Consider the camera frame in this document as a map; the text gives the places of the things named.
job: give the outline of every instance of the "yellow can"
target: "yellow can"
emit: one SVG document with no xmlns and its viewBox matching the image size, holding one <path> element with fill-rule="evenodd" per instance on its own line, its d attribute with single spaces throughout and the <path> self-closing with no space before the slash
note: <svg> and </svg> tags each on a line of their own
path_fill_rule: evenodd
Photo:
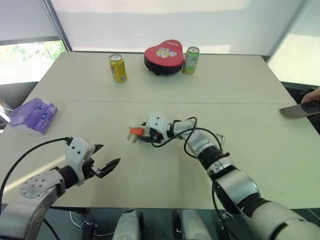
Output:
<svg viewBox="0 0 320 240">
<path fill-rule="evenodd" d="M 120 54 L 112 54 L 109 58 L 109 64 L 115 82 L 124 83 L 125 81 L 127 81 L 125 60 L 122 58 Z"/>
</svg>

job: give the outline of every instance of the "purple plastic bag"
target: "purple plastic bag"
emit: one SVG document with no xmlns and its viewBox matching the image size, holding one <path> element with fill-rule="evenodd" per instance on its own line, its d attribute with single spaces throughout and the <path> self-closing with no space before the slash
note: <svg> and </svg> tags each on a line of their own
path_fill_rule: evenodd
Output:
<svg viewBox="0 0 320 240">
<path fill-rule="evenodd" d="M 45 134 L 57 110 L 52 103 L 35 98 L 9 114 L 10 125 L 23 132 Z"/>
</svg>

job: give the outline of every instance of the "orange object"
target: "orange object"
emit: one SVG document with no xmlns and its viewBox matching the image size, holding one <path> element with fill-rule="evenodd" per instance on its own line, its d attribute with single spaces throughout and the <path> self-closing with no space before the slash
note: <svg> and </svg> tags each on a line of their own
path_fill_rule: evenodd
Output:
<svg viewBox="0 0 320 240">
<path fill-rule="evenodd" d="M 140 128 L 140 127 L 131 127 L 130 128 L 130 133 L 134 134 L 134 135 L 137 135 L 139 137 L 143 136 L 144 132 L 145 132 L 145 130 L 143 128 Z"/>
</svg>

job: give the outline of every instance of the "can lid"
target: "can lid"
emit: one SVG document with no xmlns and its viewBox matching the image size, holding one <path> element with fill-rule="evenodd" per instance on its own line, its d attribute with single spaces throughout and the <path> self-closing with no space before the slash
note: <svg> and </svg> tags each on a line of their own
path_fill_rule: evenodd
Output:
<svg viewBox="0 0 320 240">
<path fill-rule="evenodd" d="M 122 59 L 122 56 L 118 53 L 112 54 L 109 58 L 111 61 L 119 61 Z"/>
<path fill-rule="evenodd" d="M 193 53 L 193 54 L 197 54 L 200 52 L 200 50 L 196 46 L 191 46 L 188 48 L 188 52 Z"/>
</svg>

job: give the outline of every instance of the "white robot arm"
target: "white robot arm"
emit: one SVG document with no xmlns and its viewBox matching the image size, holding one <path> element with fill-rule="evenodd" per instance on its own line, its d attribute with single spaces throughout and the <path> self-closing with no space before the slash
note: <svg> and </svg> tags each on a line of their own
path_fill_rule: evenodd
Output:
<svg viewBox="0 0 320 240">
<path fill-rule="evenodd" d="M 146 122 L 150 138 L 155 132 L 168 141 L 175 136 L 187 140 L 189 148 L 212 180 L 223 207 L 240 214 L 259 240 L 319 240 L 320 228 L 285 206 L 261 197 L 254 180 L 223 154 L 214 142 L 195 128 L 195 121 L 169 122 L 153 113 Z"/>
<path fill-rule="evenodd" d="M 26 180 L 16 200 L 4 209 L 0 215 L 0 239 L 36 239 L 46 211 L 66 189 L 80 186 L 93 176 L 103 178 L 120 161 L 120 158 L 112 160 L 99 169 L 94 167 L 91 155 L 103 145 L 92 145 L 79 137 L 70 138 L 68 145 L 66 166 Z"/>
</svg>

